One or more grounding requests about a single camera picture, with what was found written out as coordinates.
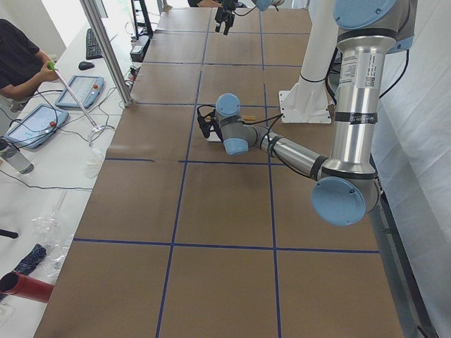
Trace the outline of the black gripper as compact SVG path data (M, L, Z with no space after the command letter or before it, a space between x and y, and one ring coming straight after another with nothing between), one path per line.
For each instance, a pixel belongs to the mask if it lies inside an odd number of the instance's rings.
M233 26L235 14L233 11L236 9L236 1L225 0L221 2L221 7L217 9L215 15L215 32L220 32L221 24L225 23L224 35L228 35L230 27Z
M200 109L203 107L211 107L213 110L206 115L202 115ZM216 109L212 105L200 105L197 107L197 122L204 138L210 138L211 133L216 131L215 114Z

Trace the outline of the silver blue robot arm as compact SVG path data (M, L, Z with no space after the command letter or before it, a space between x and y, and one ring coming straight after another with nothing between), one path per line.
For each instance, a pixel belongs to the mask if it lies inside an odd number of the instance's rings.
M247 12L250 13L255 8L258 8L260 11L265 11L269 8L269 6L280 6L285 1L270 1L270 0L257 0L253 1L254 8L252 8L250 11ZM238 1L233 0L226 0L222 1L221 7L217 9L216 15L215 15L215 32L221 31L222 24L225 25L223 34L227 35L229 32L229 29L233 26L234 20L235 20L235 10L237 8Z
M414 38L415 1L336 1L337 47L342 54L330 156L276 134L261 122L246 123L240 100L222 94L214 110L199 115L205 137L215 132L231 156L256 146L315 181L311 202L326 222L358 223L378 203L381 188L371 165L371 143L387 54L408 51Z

